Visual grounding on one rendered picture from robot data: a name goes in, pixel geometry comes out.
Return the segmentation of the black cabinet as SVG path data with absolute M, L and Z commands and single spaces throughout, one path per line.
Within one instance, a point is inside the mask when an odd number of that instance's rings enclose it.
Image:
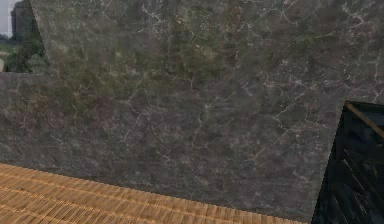
M 384 224 L 384 105 L 344 103 L 311 224 Z

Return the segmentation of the window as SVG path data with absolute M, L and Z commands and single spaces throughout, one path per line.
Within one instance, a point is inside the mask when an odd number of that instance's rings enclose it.
M 48 75 L 50 63 L 31 0 L 12 0 L 7 30 L 0 29 L 0 69 L 10 73 Z

